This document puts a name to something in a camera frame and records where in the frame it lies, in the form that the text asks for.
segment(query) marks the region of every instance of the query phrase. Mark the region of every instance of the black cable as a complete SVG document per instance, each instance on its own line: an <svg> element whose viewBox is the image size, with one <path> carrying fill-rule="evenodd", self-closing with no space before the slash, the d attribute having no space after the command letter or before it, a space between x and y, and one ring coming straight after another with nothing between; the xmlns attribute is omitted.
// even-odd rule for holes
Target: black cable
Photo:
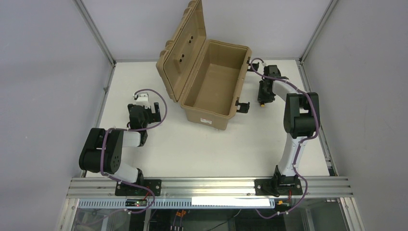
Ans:
<svg viewBox="0 0 408 231"><path fill-rule="evenodd" d="M219 224L219 225L217 225L217 226L215 226L215 227L213 227L213 228L211 228L211 229L209 229L209 230L206 230L206 231L214 230L214 229L216 229L217 227L219 227L219 226L221 226L221 225L227 223L228 221L230 221L230 220L233 219L234 217L238 216L238 214L241 213L241 210L242 210L242 209L240 209L240 210L238 211L238 213L235 214L233 217L229 218L228 220L222 222L221 224Z"/></svg>
<svg viewBox="0 0 408 231"><path fill-rule="evenodd" d="M152 220L152 218L153 218L153 216L154 216L154 214L157 212L157 209L150 215L150 218L149 218L149 220L147 221L147 227L146 227L146 230L148 231L149 230L149 225L150 225L150 221Z"/></svg>

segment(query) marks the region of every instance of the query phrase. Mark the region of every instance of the white sticker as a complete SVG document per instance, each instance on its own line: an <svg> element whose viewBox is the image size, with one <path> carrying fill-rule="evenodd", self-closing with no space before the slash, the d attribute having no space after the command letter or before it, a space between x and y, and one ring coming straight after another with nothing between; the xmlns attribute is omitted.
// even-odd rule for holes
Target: white sticker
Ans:
<svg viewBox="0 0 408 231"><path fill-rule="evenodd" d="M240 206L240 207L274 207L269 198L229 198L214 196L194 196L191 205Z"/></svg>
<svg viewBox="0 0 408 231"><path fill-rule="evenodd" d="M201 122L206 123L206 124L212 124L213 123L211 120L203 119L203 118L201 118Z"/></svg>

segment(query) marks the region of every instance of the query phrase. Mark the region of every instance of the glass panel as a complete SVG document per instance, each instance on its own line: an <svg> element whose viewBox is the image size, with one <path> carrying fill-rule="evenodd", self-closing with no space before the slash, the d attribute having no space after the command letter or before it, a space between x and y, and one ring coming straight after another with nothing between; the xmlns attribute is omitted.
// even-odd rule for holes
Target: glass panel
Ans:
<svg viewBox="0 0 408 231"><path fill-rule="evenodd" d="M283 201L275 209L260 209L268 217L284 212L297 201ZM129 215L123 209L78 209L75 231L347 231L336 199L306 199L288 215L261 218L255 209L153 209Z"/></svg>

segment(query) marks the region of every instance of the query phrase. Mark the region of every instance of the open lid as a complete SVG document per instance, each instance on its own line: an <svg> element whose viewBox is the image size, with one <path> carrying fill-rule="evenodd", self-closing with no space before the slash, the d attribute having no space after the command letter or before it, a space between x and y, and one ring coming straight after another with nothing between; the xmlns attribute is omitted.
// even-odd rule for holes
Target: open lid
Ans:
<svg viewBox="0 0 408 231"><path fill-rule="evenodd" d="M205 42L205 25L201 0L189 2L183 18L156 63L169 97L178 102L187 79Z"/></svg>

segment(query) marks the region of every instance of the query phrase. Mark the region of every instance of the gray wall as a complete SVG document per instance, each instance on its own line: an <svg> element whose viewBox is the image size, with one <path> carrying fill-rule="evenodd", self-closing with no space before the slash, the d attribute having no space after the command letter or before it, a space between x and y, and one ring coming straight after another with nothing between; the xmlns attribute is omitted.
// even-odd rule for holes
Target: gray wall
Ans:
<svg viewBox="0 0 408 231"><path fill-rule="evenodd" d="M407 59L407 0L341 0L305 62L369 231L408 225Z"/></svg>
<svg viewBox="0 0 408 231"><path fill-rule="evenodd" d="M110 66L71 0L1 0L0 34L0 230L51 231Z"/></svg>
<svg viewBox="0 0 408 231"><path fill-rule="evenodd" d="M158 59L190 0L83 0L116 60ZM330 0L202 0L208 39L299 57Z"/></svg>

